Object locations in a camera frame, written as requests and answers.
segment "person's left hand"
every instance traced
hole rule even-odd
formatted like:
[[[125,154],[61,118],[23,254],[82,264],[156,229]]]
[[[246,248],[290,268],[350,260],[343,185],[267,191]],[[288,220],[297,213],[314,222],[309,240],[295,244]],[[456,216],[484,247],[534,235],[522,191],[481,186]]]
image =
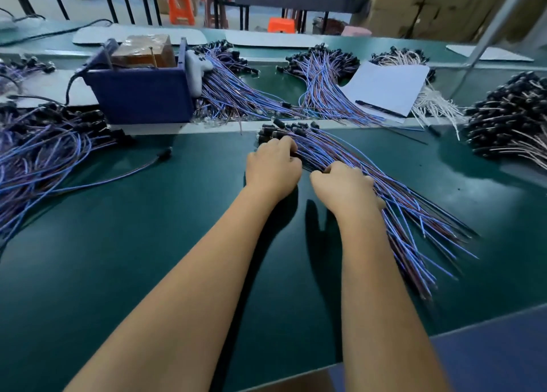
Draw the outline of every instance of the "person's left hand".
[[[296,151],[297,144],[289,136],[261,144],[247,156],[247,186],[271,196],[275,203],[288,196],[302,175],[302,161],[291,157]]]

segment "black pen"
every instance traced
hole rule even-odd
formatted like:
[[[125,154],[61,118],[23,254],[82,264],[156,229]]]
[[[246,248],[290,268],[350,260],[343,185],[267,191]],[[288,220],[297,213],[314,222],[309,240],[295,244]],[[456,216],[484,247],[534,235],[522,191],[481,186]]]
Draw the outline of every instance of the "black pen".
[[[407,116],[403,116],[401,113],[398,113],[398,112],[393,112],[391,110],[388,110],[388,109],[385,109],[385,108],[382,108],[382,107],[379,107],[377,105],[374,105],[374,104],[368,104],[362,100],[355,100],[355,104],[359,104],[359,105],[362,105],[364,107],[368,107],[368,108],[372,108],[374,110],[378,110],[380,112],[384,112],[386,114],[391,114],[392,116],[396,116],[396,117],[401,117],[403,119],[406,119]]]

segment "red object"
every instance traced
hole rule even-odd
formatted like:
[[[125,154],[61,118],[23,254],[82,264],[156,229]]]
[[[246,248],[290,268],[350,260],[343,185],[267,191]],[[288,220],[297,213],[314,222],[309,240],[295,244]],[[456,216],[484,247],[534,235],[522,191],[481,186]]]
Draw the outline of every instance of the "red object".
[[[188,25],[195,25],[194,13],[192,12],[191,0],[168,0],[169,3],[169,21],[177,25],[187,21]]]
[[[284,32],[286,34],[294,34],[294,19],[288,18],[270,18],[268,23],[268,32]]]

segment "forearm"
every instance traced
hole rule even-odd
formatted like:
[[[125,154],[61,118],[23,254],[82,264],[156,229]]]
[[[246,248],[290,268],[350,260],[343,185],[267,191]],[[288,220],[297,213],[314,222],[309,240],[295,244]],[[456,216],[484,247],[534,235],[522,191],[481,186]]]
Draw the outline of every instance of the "forearm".
[[[400,277],[385,225],[338,220],[343,245],[342,336],[348,392],[448,391]]]
[[[67,390],[206,391],[274,203],[243,189]]]

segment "plastic container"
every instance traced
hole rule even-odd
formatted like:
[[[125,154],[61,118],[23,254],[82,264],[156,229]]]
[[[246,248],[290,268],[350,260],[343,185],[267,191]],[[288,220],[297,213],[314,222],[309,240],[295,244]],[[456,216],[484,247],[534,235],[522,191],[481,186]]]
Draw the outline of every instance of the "plastic container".
[[[186,123],[192,119],[194,103],[190,97],[184,69],[185,39],[181,41],[178,66],[175,68],[86,69],[82,77],[99,101],[110,124]],[[92,57],[87,67],[106,63],[116,45]]]

